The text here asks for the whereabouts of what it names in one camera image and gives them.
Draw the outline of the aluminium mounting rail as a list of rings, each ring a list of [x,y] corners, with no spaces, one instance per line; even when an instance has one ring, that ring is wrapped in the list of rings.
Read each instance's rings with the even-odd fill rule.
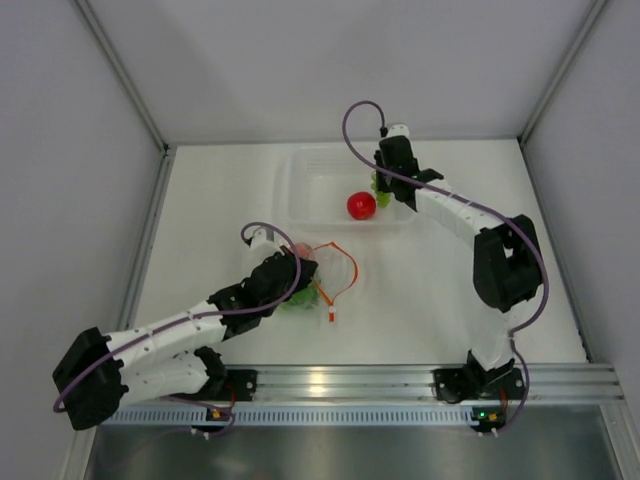
[[[236,398],[262,403],[438,401],[439,365],[254,366]],[[533,364],[528,400],[540,404],[616,403],[624,399],[613,367],[606,364]]]

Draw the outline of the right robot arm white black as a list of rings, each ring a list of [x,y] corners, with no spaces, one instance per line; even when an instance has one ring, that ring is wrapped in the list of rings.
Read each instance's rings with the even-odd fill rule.
[[[525,215],[505,217],[454,192],[444,176],[420,169],[410,140],[394,135],[374,154],[375,187],[461,239],[472,252],[472,285],[493,318],[473,320],[471,348],[463,366],[434,374],[437,399],[450,404],[520,396],[521,372],[515,367],[510,319],[543,284],[535,226]]]

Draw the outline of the green fake grapes bunch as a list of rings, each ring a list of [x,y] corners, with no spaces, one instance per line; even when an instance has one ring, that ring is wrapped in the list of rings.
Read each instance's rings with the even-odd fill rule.
[[[378,188],[377,177],[378,177],[378,174],[376,171],[374,171],[371,174],[371,190],[376,200],[377,207],[379,209],[385,209],[391,203],[392,194],[390,192],[382,191]]]

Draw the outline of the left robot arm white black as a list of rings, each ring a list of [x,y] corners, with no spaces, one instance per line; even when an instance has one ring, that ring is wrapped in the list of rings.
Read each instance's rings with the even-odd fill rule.
[[[139,402],[223,398],[228,373],[215,346],[259,327],[308,287],[317,269],[315,260],[282,249],[182,313],[126,331],[83,331],[53,371],[54,412],[81,431]]]

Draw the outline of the green fake lettuce leaf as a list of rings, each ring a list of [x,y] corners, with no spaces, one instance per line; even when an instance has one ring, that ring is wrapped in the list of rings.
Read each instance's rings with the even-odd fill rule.
[[[319,303],[319,297],[320,295],[316,289],[315,284],[311,282],[305,288],[294,293],[287,301],[281,303],[279,305],[279,309],[314,309]]]

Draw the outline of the pink fake peach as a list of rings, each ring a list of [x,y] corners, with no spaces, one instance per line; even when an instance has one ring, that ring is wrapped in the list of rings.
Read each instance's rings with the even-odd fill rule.
[[[313,256],[313,248],[305,243],[305,242],[298,242],[294,245],[294,249],[296,251],[296,253],[298,254],[299,257],[304,258],[304,259],[311,259]]]

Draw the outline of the white perforated plastic basket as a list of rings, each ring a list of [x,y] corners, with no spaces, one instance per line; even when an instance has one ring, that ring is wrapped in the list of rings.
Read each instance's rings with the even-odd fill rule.
[[[375,171],[341,145],[299,147],[282,165],[278,213],[293,228],[307,232],[392,231],[409,225],[414,212],[395,201],[378,207],[368,220],[356,220],[348,198],[372,193]]]

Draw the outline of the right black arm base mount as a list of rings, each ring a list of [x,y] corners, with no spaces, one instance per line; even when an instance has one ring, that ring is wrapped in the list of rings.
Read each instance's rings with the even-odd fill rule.
[[[439,401],[458,404],[472,400],[521,400],[525,382],[518,368],[472,370],[468,366],[434,371],[435,396]]]

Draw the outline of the clear zip bag orange seal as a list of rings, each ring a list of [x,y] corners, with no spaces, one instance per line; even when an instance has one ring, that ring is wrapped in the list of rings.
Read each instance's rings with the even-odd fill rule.
[[[337,317],[337,299],[356,284],[359,267],[355,258],[336,242],[310,246],[313,248],[311,260],[318,262],[318,269],[312,280],[320,295],[316,307],[323,304],[328,321],[334,323]]]

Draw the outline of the red fake apple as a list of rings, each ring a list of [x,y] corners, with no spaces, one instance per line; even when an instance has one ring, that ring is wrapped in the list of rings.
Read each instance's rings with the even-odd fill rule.
[[[365,191],[360,191],[352,194],[347,199],[346,208],[352,219],[365,221],[375,216],[377,203],[373,195]]]

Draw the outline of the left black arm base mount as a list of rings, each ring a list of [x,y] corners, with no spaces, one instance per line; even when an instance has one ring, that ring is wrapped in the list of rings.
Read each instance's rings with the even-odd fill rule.
[[[224,379],[214,382],[211,400],[251,402],[257,389],[258,372],[254,369],[230,369]]]

